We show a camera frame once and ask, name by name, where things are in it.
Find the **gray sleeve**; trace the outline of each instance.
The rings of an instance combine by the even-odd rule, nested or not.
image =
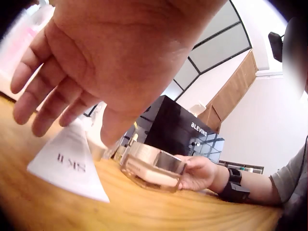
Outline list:
[[[289,161],[287,166],[284,166],[278,170],[278,172],[271,175],[282,203],[288,201],[295,189],[303,155],[304,146],[299,150],[298,154]]]

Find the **black display cabinet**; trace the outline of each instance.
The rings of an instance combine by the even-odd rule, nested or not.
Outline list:
[[[218,163],[224,139],[167,96],[160,96],[137,120],[138,142],[172,155],[205,156]],[[135,132],[132,126],[121,145]]]

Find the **forearm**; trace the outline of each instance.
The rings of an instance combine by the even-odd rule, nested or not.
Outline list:
[[[241,186],[250,190],[249,199],[252,202],[266,205],[278,205],[281,203],[278,191],[269,177],[246,171],[241,171],[241,173]],[[217,174],[209,189],[216,193],[221,193],[228,179],[228,169],[217,165]]]

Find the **ceiling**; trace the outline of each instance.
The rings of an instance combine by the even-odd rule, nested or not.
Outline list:
[[[205,28],[162,95],[177,100],[201,74],[250,48],[243,23],[232,2],[227,1]]]

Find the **white paper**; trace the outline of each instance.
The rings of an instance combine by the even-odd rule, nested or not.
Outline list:
[[[48,141],[27,170],[60,188],[109,203],[79,119]]]

